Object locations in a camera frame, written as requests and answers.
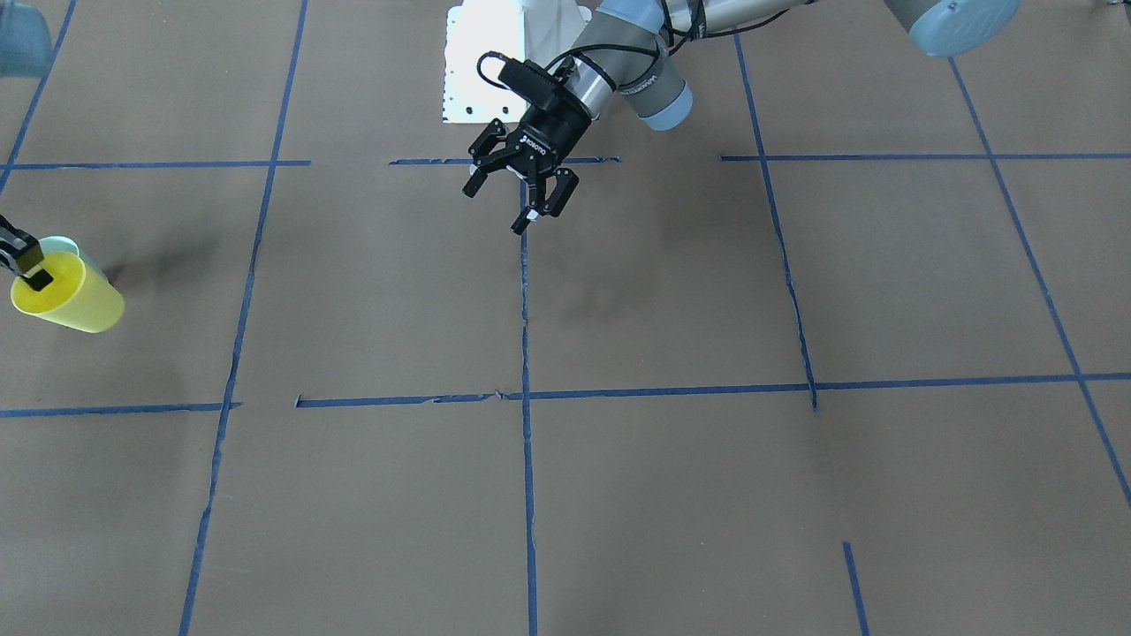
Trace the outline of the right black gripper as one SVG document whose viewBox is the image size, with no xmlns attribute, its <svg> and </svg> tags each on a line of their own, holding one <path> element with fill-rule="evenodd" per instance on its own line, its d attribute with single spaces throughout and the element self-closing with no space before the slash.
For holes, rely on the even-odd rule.
<svg viewBox="0 0 1131 636">
<path fill-rule="evenodd" d="M 36 248 L 36 238 L 12 225 L 5 215 L 1 215 L 1 261 L 5 269 L 34 292 L 42 292 L 54 281 L 44 267 L 45 256 Z"/>
</svg>

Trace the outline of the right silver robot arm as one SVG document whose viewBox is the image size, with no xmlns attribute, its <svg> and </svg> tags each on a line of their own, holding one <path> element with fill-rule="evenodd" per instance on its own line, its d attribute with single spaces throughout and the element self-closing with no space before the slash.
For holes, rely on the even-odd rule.
<svg viewBox="0 0 1131 636">
<path fill-rule="evenodd" d="M 1 75 L 5 78 L 46 76 L 53 62 L 51 32 L 43 12 L 32 5 L 5 1 L 1 9 Z M 44 268 L 45 256 L 36 237 L 1 217 L 3 267 L 34 292 L 53 281 Z"/>
</svg>

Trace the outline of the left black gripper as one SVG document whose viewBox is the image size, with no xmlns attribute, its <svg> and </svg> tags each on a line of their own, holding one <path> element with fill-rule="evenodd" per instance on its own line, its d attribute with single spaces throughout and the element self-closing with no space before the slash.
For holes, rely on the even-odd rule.
<svg viewBox="0 0 1131 636">
<path fill-rule="evenodd" d="M 523 209 L 512 223 L 516 235 L 523 235 L 532 222 L 556 218 L 566 210 L 581 178 L 560 166 L 592 126 L 590 113 L 573 93 L 552 93 L 538 103 L 528 95 L 521 98 L 526 113 L 512 132 L 506 122 L 491 121 L 469 146 L 470 177 L 463 186 L 463 194 L 474 198 L 494 170 L 508 165 L 523 177 Z M 513 156 L 516 146 L 520 151 Z"/>
</svg>

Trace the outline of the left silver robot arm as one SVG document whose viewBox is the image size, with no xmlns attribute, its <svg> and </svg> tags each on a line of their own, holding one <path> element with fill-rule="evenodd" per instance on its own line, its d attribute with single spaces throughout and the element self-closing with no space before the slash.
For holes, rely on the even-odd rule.
<svg viewBox="0 0 1131 636">
<path fill-rule="evenodd" d="M 622 97 L 644 124 L 667 132 L 694 108 L 694 93 L 674 62 L 677 53 L 692 42 L 763 28 L 795 7 L 794 1 L 603 1 L 573 38 L 541 59 L 478 52 L 476 72 L 486 60 L 501 65 L 497 76 L 481 74 L 480 80 L 526 108 L 517 124 L 492 119 L 472 141 L 463 194 L 475 197 L 491 174 L 508 170 L 527 194 L 513 234 L 561 215 L 580 181 L 566 161 L 611 98 Z"/>
</svg>

